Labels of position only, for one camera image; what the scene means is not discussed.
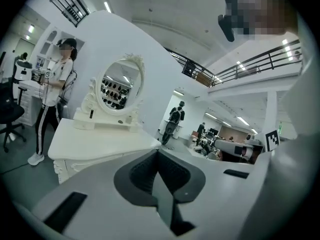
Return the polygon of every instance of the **ceiling light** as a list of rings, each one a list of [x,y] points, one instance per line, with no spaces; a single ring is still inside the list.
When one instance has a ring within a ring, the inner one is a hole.
[[[181,92],[179,92],[179,91],[176,91],[176,90],[174,90],[173,92],[174,92],[175,94],[178,94],[178,95],[181,95],[181,96],[184,95],[183,93],[181,93]]]
[[[128,80],[128,78],[125,75],[123,77],[128,83],[130,83],[130,81]]]
[[[212,117],[212,118],[214,118],[214,119],[217,119],[216,117],[214,117],[213,115],[211,115],[211,114],[209,114],[209,113],[205,113],[207,116],[209,116],[209,117]]]
[[[31,24],[28,31],[30,33],[32,33],[34,31],[34,29],[35,29],[35,26]]]
[[[106,10],[107,10],[109,13],[111,13],[110,7],[109,7],[109,5],[108,5],[107,2],[104,2],[104,6],[105,6]]]
[[[227,126],[232,127],[230,124],[226,123],[225,121],[222,121],[222,123],[224,123],[224,124],[227,125]]]
[[[242,123],[244,123],[246,126],[248,126],[249,124],[240,116],[237,116],[237,118],[242,121]]]

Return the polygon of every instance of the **gray floor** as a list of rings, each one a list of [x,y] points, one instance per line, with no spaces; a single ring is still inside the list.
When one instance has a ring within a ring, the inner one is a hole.
[[[21,138],[7,141],[8,153],[2,146],[4,134],[0,134],[0,175],[12,200],[31,209],[43,196],[59,185],[58,177],[54,171],[53,161],[45,157],[37,166],[31,166],[27,160],[36,151],[35,128],[26,126],[24,130],[16,129],[27,139]],[[48,154],[54,130],[49,125],[44,137],[44,155]]]

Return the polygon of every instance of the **white desk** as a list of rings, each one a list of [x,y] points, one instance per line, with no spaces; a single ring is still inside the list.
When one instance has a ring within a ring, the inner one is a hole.
[[[106,126],[81,130],[74,128],[73,122],[60,121],[48,151],[60,184],[91,165],[161,146],[143,130],[129,132]]]
[[[33,126],[42,106],[41,98],[43,89],[41,85],[35,81],[21,81],[19,87],[25,88],[26,91],[22,92],[20,106],[24,108],[24,114],[17,120],[27,126]]]
[[[169,122],[169,120],[162,120],[162,122],[161,122],[161,124],[160,124],[160,134],[161,135],[164,135],[164,133],[165,133],[165,129],[166,129],[166,126],[167,126],[167,123]],[[180,131],[181,131],[181,128],[183,128],[183,126],[181,126],[181,125],[178,125],[177,127],[176,127],[176,129],[174,130],[174,133],[173,133],[173,138],[174,139],[178,139],[179,138],[179,133],[180,133]]]

